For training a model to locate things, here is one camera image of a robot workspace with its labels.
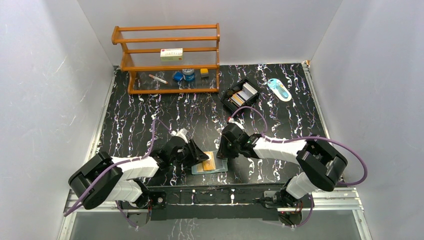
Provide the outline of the mint green card holder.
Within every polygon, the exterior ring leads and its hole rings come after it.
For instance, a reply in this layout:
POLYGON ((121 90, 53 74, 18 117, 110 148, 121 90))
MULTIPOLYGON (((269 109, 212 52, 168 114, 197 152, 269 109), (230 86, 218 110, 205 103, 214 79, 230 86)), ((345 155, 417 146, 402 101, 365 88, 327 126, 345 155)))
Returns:
POLYGON ((204 174, 214 174, 214 173, 225 173, 228 171, 228 160, 226 158, 218 158, 217 151, 212 151, 214 153, 214 159, 216 164, 215 170, 204 171, 203 162, 195 164, 191 167, 192 175, 204 175, 204 174))

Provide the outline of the black card storage box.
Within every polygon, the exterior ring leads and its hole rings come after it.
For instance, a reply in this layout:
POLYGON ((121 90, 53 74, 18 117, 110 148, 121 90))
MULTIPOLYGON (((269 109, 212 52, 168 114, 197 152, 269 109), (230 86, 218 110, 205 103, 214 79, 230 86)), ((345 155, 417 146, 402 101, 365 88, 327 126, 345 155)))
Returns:
POLYGON ((262 90, 248 78, 228 88, 220 99, 223 106, 234 113, 240 107, 252 107, 259 99, 262 90))

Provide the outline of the orange gold credit card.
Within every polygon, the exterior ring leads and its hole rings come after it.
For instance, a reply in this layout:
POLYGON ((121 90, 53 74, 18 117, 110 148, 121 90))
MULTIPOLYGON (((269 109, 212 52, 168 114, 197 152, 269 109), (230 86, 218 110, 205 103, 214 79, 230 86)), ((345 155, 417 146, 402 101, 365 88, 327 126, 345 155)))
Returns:
POLYGON ((208 156, 208 159, 202 162, 202 167, 204 171, 212 171, 216 169, 215 157, 213 151, 208 151, 205 153, 208 156))

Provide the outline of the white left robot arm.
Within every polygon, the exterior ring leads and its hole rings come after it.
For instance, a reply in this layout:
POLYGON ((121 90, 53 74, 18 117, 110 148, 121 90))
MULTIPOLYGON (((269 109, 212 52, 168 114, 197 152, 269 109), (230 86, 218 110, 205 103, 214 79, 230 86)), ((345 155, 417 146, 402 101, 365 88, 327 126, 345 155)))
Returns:
POLYGON ((86 210, 105 201, 131 202, 137 208, 144 208, 150 198, 147 188, 137 183, 138 179, 152 178, 175 164, 202 165, 213 157, 213 152, 202 151, 193 140, 173 136, 145 158, 112 157, 101 151, 72 174, 68 184, 86 210))

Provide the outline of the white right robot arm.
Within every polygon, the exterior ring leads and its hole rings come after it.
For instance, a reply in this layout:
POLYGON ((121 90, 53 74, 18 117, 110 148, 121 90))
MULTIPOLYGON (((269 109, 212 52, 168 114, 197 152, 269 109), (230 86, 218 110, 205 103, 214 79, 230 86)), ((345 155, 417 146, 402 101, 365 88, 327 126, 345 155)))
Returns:
POLYGON ((333 191, 348 165, 347 159, 327 138, 270 139, 259 133, 249 135, 236 123, 229 123, 222 131, 217 156, 235 159, 239 155, 261 160, 282 160, 298 164, 302 169, 280 191, 264 191, 261 198, 254 200, 265 208, 295 207, 305 195, 316 190, 333 191))

